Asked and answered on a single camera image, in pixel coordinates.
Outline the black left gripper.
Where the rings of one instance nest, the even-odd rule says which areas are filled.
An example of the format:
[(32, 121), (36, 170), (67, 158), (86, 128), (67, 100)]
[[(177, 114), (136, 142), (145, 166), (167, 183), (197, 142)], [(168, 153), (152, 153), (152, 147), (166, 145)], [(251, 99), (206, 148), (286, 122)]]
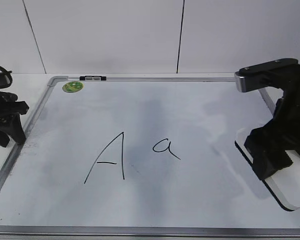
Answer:
[(22, 145), (26, 141), (21, 124), (21, 115), (26, 115), (30, 107), (11, 92), (0, 91), (0, 146), (6, 148), (10, 138)]

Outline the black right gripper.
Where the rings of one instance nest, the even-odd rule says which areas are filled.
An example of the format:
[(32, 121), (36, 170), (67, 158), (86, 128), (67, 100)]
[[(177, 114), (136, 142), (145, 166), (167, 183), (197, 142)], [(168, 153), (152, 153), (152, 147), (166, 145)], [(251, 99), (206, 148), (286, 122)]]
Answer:
[(286, 151), (300, 155), (300, 78), (283, 90), (272, 119), (253, 129), (244, 147), (252, 157), (252, 170), (261, 181), (293, 164)]

